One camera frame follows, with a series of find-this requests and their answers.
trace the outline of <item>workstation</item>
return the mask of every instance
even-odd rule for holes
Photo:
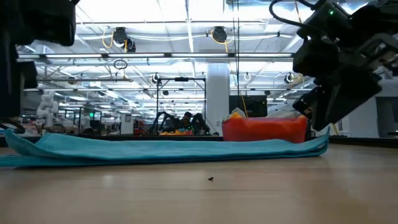
[[[398,220],[398,3],[1,2],[1,223]]]

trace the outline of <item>wooden table surface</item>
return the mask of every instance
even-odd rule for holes
[[[0,168],[0,223],[398,223],[398,149],[331,145],[302,159]]]

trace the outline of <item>teal towel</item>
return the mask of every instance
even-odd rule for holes
[[[98,166],[205,162],[319,156],[328,134],[300,144],[284,140],[257,142],[104,141],[46,134],[33,144],[11,130],[6,141],[19,156],[0,156],[0,166]]]

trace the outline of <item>ceiling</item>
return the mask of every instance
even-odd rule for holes
[[[48,42],[35,41],[30,46],[19,47],[20,54],[105,54],[123,53],[123,49],[112,43],[111,34],[116,27],[126,27],[126,32],[135,42],[137,53],[282,53],[296,52],[302,40],[295,35],[297,27],[283,24],[269,13],[270,1],[240,0],[81,0],[76,7],[76,41],[71,47],[64,47]],[[340,5],[353,13],[366,1],[340,1]],[[294,1],[284,1],[274,7],[275,13],[286,19],[299,21]],[[298,4],[301,20],[308,18],[312,11]],[[218,44],[211,38],[215,26],[223,26],[228,41]],[[134,114],[151,114],[156,91],[144,91],[155,88],[152,76],[161,78],[195,77],[205,78],[208,63],[205,58],[130,58],[125,59],[129,66],[117,70],[115,60],[84,59],[65,60],[53,58],[50,64],[37,63],[39,88],[56,88],[59,100],[72,103],[92,102],[97,105],[110,104],[117,110],[135,109]],[[230,86],[236,88],[236,62],[221,60],[230,64]],[[291,84],[285,84],[284,78],[292,72],[291,60],[242,60],[239,63],[239,86],[241,88],[311,88],[312,80],[296,75]],[[67,78],[89,79],[68,83]],[[114,81],[115,78],[127,80]],[[186,110],[203,109],[204,91],[200,84],[191,82],[169,82],[167,88],[194,88],[192,91],[170,91],[161,98],[185,98],[187,102],[171,104],[165,110],[181,114]],[[141,91],[62,91],[85,88],[141,88]],[[271,91],[269,98],[294,99],[302,91]],[[244,91],[242,94],[263,95],[261,91]],[[280,103],[270,99],[269,106]]]

